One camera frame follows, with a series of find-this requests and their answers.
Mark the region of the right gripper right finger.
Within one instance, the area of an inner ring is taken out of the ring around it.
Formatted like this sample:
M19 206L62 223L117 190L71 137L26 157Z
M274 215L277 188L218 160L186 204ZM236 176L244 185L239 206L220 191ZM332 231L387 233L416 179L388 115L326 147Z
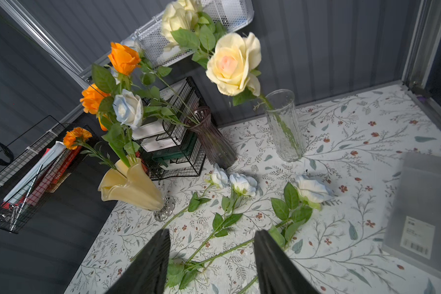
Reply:
M266 230L258 231L254 236L254 255L261 294L316 294L318 292Z

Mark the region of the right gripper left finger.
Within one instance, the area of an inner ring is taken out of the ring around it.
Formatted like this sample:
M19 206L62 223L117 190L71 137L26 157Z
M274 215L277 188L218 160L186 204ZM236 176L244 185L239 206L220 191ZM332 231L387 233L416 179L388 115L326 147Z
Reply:
M162 294L167 280L170 233L161 229L150 239L108 294Z

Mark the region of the white rose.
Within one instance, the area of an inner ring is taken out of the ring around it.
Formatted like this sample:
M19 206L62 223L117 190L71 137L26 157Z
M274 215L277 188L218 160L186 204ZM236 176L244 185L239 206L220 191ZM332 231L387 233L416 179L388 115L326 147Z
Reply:
M227 176L225 169L220 167L219 164L214 164L213 171L209 173L208 178L205 179L205 182L208 184L208 186L204 188L201 196L199 197L197 192L193 193L188 206L186 206L179 213L171 217L161 227L161 229L166 229L171 222L173 222L176 218L180 217L185 212L195 212L201 204L209 202L209 198L204 198L204 195L207 193L207 191L212 187L215 187L217 189L226 188L229 184L229 177Z
M216 213L214 215L212 232L188 258L186 264L191 263L194 257L211 241L211 239L227 236L230 228L243 216L243 213L235 213L235 210L240 206L244 198L256 195L258 184L254 178L244 174L234 173L229 176L229 181L230 196L223 197L221 202L223 214Z
M292 183L288 182L283 194L283 199L270 199L274 215L281 221L279 224L272 225L268 230L281 249L285 249L298 229L310 220L315 209L321 210L322 203L332 199L331 191L326 185L304 175L296 176ZM248 240L206 260L195 261L193 259L188 264L186 264L187 260L176 263L170 259L166 288L177 287L179 290L187 288L216 259L252 243L253 240Z

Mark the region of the grey packet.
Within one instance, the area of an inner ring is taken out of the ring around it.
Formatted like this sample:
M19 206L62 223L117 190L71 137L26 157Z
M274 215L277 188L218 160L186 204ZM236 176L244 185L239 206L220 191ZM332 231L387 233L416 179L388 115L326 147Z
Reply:
M404 156L382 249L441 279L441 157Z

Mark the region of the pale blue rose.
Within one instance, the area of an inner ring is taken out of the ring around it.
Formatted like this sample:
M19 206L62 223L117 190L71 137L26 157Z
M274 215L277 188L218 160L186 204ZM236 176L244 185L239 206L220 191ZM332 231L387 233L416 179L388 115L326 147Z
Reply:
M116 120L122 125L137 129L143 122L143 102L140 96L123 89L114 98L113 109Z

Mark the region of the cream rose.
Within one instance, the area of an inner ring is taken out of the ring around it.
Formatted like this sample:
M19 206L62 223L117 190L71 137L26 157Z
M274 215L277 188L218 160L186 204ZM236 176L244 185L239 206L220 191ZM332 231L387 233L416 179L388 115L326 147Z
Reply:
M232 98L234 106L258 99L264 109L257 70L261 61L261 44L254 33L246 37L229 33L217 41L206 75L221 94Z
M160 33L169 42L164 51L191 50L192 60L206 69L217 41L227 30L203 12L199 1L174 1L165 8Z

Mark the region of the orange rose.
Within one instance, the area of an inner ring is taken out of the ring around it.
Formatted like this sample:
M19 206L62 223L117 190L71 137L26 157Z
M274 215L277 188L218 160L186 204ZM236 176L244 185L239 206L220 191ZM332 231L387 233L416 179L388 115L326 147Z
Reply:
M160 89L154 85L158 79L165 83L164 77L172 71L169 67L159 67L154 69L151 63L144 57L142 51L137 51L129 46L119 43L111 43L111 54L109 60L118 73L121 89L115 98L134 97L135 99L149 99L150 104L144 106L143 102L138 102L136 106L131 107L135 111L135 119L132 123L127 122L127 126L137 127L142 120L149 117L162 119L174 125L188 127L189 123L197 123L192 110L183 103L183 109L171 104L160 97ZM133 91L131 74L139 68L143 72L142 83L145 89Z
M103 92L96 84L91 84L86 90L82 92L80 103L83 106L85 113L96 115L99 110L100 103L110 94Z

